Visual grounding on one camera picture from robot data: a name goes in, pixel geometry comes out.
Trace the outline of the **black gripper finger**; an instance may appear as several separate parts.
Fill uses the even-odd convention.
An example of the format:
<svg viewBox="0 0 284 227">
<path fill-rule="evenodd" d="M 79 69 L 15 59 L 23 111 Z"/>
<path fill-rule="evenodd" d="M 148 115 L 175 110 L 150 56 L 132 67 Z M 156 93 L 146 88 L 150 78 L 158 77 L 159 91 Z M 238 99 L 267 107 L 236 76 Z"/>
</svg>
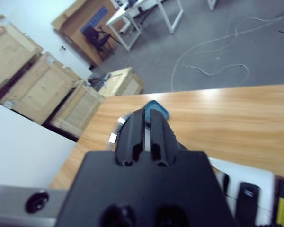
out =
<svg viewBox="0 0 284 227">
<path fill-rule="evenodd" d="M 178 153 L 176 136 L 163 114 L 155 109 L 150 110 L 150 152 L 158 166 L 171 166 Z"/>
<path fill-rule="evenodd" d="M 139 109 L 130 114 L 118 135 L 115 148 L 116 162 L 120 166 L 132 166 L 144 151 L 145 110 Z"/>
</svg>

